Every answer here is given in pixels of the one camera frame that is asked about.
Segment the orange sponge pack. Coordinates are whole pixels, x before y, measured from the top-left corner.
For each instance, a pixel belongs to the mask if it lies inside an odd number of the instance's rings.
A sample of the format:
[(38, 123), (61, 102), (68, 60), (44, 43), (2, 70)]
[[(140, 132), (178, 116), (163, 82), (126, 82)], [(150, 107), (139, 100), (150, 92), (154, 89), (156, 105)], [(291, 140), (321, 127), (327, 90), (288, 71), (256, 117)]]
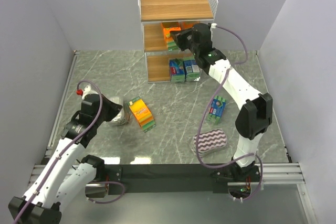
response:
[(152, 112), (140, 97), (129, 101), (128, 106), (143, 132), (156, 127)]
[(194, 22), (180, 22), (181, 30), (191, 29), (194, 26)]
[(179, 22), (163, 22), (161, 23), (161, 28), (163, 30), (164, 42), (168, 50), (176, 50), (178, 46), (176, 45), (173, 37), (171, 36), (171, 31), (181, 31)]

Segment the blue green sponge pack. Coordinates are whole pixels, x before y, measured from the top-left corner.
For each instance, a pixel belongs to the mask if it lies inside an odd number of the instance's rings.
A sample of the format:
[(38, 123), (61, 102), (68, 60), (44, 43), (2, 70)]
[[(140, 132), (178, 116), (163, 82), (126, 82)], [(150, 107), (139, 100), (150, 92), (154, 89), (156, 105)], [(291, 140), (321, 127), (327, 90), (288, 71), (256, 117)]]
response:
[(184, 57), (183, 67), (185, 73), (185, 81), (199, 81), (201, 78), (201, 71), (194, 59), (194, 57)]
[(170, 81), (172, 83), (185, 82), (183, 60), (179, 58), (169, 60)]

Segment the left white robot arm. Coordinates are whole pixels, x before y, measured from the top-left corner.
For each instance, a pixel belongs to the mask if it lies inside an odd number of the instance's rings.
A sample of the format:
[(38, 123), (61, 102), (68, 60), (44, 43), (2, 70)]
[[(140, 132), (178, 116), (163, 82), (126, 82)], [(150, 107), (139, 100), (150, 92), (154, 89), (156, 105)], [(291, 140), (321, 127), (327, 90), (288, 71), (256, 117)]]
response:
[(66, 124), (56, 150), (39, 177), (21, 197), (8, 204), (14, 223), (59, 223), (67, 205), (89, 183), (110, 184), (105, 161), (85, 156), (67, 176), (72, 164), (96, 136), (103, 122), (110, 122), (123, 104), (98, 93), (82, 95), (81, 108)]

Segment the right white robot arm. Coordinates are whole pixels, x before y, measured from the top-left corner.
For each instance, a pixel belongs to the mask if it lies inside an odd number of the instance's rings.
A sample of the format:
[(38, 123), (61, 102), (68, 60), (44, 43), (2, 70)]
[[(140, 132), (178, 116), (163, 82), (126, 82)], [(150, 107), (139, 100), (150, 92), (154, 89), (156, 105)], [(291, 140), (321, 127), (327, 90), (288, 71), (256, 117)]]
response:
[(218, 89), (224, 89), (233, 98), (239, 109), (235, 121), (239, 140), (233, 159), (215, 169), (228, 168), (233, 177), (247, 176), (255, 170), (255, 160), (259, 142), (272, 124), (273, 99), (269, 93), (262, 94), (253, 88), (234, 66), (245, 61), (230, 63), (226, 56), (213, 47), (212, 30), (216, 23), (198, 23), (192, 28), (172, 31), (171, 37), (182, 50), (189, 50), (197, 65), (219, 83)]

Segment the silver mesh scrubber pack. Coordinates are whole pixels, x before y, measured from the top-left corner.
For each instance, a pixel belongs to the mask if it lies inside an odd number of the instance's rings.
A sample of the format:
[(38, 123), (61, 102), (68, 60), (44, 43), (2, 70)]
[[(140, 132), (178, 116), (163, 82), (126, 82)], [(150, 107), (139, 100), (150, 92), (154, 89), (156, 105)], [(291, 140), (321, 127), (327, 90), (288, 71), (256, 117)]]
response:
[(118, 113), (118, 115), (116, 117), (114, 117), (110, 121), (110, 125), (112, 125), (112, 126), (122, 126), (122, 125), (128, 124), (129, 121), (130, 121), (130, 114), (129, 114), (127, 104), (125, 103), (123, 97), (113, 96), (113, 97), (110, 97), (109, 99), (113, 103), (116, 103), (116, 104), (122, 106), (122, 110)]

